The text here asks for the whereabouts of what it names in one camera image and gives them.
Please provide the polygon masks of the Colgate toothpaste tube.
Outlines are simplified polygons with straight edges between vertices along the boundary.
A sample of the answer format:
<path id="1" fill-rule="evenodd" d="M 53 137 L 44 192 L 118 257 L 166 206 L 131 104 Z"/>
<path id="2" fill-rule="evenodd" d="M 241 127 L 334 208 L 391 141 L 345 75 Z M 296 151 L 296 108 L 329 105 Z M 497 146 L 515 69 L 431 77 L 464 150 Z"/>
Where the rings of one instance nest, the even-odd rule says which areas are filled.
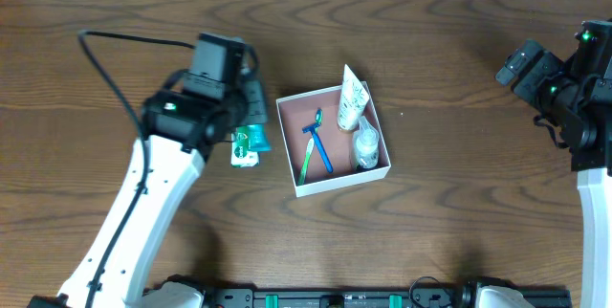
<path id="1" fill-rule="evenodd" d="M 268 141 L 263 124 L 251 124 L 237 128 L 236 142 L 250 152 L 267 152 L 272 147 Z"/>

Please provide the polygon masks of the green Dettol soap pack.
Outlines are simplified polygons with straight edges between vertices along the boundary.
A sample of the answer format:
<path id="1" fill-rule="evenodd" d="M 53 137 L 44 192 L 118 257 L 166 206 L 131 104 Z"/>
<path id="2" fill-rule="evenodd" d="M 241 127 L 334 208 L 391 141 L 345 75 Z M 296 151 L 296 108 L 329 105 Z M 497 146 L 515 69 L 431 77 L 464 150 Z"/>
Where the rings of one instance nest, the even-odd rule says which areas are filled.
<path id="1" fill-rule="evenodd" d="M 230 164 L 233 167 L 259 165 L 259 154 L 249 150 L 249 141 L 245 133 L 235 131 L 231 135 Z"/>

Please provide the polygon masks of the blue disposable razor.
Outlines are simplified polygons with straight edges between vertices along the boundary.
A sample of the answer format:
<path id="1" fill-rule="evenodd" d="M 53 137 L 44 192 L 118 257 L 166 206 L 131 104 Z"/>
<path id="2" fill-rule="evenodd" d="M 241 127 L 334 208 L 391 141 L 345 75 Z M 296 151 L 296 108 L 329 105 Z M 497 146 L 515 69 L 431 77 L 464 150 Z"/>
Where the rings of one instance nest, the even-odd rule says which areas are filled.
<path id="1" fill-rule="evenodd" d="M 312 136 L 312 138 L 314 140 L 315 146 L 317 147 L 317 150 L 318 150 L 318 152 L 320 154 L 320 157 L 321 157 L 321 159 L 322 159 L 322 161 L 324 163 L 324 166 L 325 166 L 327 172 L 328 173 L 332 173 L 334 171 L 334 168 L 333 168 L 333 166 L 331 164 L 331 161 L 330 161 L 330 159 L 329 159 L 329 157 L 327 155 L 327 152 L 326 152 L 326 150 L 324 148 L 324 145 L 323 145 L 323 143 L 322 143 L 322 141 L 320 139 L 320 136 L 317 133 L 317 129 L 319 127 L 320 127 L 320 123 L 319 122 L 315 122 L 313 124 L 304 126 L 302 128 L 302 132 L 303 133 L 310 133 L 311 134 L 311 136 Z"/>

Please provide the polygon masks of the green white toothbrush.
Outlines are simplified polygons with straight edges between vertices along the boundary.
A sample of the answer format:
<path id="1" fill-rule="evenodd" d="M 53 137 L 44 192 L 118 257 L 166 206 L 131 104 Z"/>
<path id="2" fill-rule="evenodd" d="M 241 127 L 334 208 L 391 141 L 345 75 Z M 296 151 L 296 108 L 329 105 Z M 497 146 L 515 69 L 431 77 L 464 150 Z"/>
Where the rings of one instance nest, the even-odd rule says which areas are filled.
<path id="1" fill-rule="evenodd" d="M 321 108 L 318 108 L 317 112 L 315 114 L 315 123 L 321 124 L 322 119 L 323 119 L 323 111 L 322 111 Z M 312 152 L 314 150 L 314 147 L 315 147 L 315 139 L 314 139 L 314 136 L 311 136 L 311 138 L 308 141 L 307 146 L 306 146 L 306 152 L 305 152 L 304 161 L 302 163 L 302 167 L 300 169 L 299 178 L 298 178 L 298 181 L 297 181 L 297 184 L 299 186 L 302 186 L 305 183 L 307 172 L 308 172 L 308 166 L 309 166 L 309 163 L 310 163 L 310 158 L 312 156 Z"/>

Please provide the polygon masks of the white patterned lotion tube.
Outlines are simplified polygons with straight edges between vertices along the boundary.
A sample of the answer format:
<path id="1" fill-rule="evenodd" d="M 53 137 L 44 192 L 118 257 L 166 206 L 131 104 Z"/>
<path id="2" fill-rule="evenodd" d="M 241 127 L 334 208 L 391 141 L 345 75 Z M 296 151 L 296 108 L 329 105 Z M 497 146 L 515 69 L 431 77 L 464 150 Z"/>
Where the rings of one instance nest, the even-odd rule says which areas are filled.
<path id="1" fill-rule="evenodd" d="M 341 131 L 353 131 L 368 101 L 369 93 L 350 67 L 345 64 L 340 89 L 337 125 Z"/>

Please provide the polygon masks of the clear spray bottle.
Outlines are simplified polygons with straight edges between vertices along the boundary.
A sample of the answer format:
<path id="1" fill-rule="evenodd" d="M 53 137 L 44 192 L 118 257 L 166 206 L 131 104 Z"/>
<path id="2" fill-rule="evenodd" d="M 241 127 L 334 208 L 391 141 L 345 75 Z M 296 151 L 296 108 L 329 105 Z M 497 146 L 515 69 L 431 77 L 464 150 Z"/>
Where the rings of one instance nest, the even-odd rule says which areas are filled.
<path id="1" fill-rule="evenodd" d="M 379 133 L 366 116 L 358 120 L 359 129 L 353 134 L 353 167 L 373 169 L 379 161 Z"/>

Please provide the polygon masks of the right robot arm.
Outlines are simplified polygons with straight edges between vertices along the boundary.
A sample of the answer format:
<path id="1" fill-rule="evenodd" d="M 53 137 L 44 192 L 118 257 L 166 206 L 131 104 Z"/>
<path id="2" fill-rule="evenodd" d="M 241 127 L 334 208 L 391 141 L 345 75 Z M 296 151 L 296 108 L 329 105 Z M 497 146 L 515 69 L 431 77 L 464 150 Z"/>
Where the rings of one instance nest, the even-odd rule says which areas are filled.
<path id="1" fill-rule="evenodd" d="M 611 23 L 588 20 L 561 60 L 532 39 L 495 78 L 531 105 L 534 125 L 571 154 L 582 209 L 583 307 L 611 304 Z"/>

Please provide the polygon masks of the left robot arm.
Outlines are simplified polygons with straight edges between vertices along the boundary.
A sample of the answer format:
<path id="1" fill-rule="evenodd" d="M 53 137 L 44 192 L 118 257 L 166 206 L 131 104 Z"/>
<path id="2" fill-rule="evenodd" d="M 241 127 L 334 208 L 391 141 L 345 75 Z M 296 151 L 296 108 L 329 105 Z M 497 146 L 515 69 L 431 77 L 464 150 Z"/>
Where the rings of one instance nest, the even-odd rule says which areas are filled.
<path id="1" fill-rule="evenodd" d="M 166 84 L 143 104 L 142 137 L 88 253 L 55 296 L 34 296 L 28 307 L 204 306 L 205 290 L 181 279 L 147 289 L 151 266 L 212 148 L 237 127 L 267 120 L 257 78 L 235 84 L 195 78 L 180 92 Z"/>

